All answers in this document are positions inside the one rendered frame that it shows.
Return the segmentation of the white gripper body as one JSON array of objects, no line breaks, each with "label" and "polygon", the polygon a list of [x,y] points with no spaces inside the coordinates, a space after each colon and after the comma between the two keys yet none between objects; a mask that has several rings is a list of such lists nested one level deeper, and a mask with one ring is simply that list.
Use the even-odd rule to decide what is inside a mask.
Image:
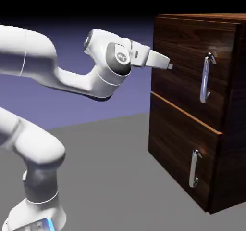
[{"label": "white gripper body", "polygon": [[146,61],[146,66],[158,69],[168,69],[170,58],[156,51],[150,50]]}]

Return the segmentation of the dark wood cabinet door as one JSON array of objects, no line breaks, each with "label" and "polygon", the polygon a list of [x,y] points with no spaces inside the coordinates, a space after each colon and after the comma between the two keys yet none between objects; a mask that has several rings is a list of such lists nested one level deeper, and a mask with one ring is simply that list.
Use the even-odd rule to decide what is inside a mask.
[{"label": "dark wood cabinet door", "polygon": [[[244,31],[238,21],[195,20],[159,16],[154,19],[154,50],[168,56],[171,70],[152,71],[152,90],[222,132],[238,40]],[[205,56],[211,52],[205,103],[200,85]]]},{"label": "dark wood cabinet door", "polygon": [[[148,151],[204,210],[209,210],[220,135],[152,94]],[[198,149],[196,187],[189,186],[192,153]]]}]

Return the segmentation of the dark wood cabinet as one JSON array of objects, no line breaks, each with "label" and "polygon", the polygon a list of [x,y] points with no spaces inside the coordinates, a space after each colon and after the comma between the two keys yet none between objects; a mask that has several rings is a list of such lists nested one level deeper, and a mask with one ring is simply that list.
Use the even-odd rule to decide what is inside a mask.
[{"label": "dark wood cabinet", "polygon": [[154,94],[195,121],[220,135],[216,150],[215,172],[210,191],[209,210],[214,214],[246,202],[246,14],[161,14],[171,18],[238,21],[244,31],[238,40],[223,131],[219,132],[161,95]]}]

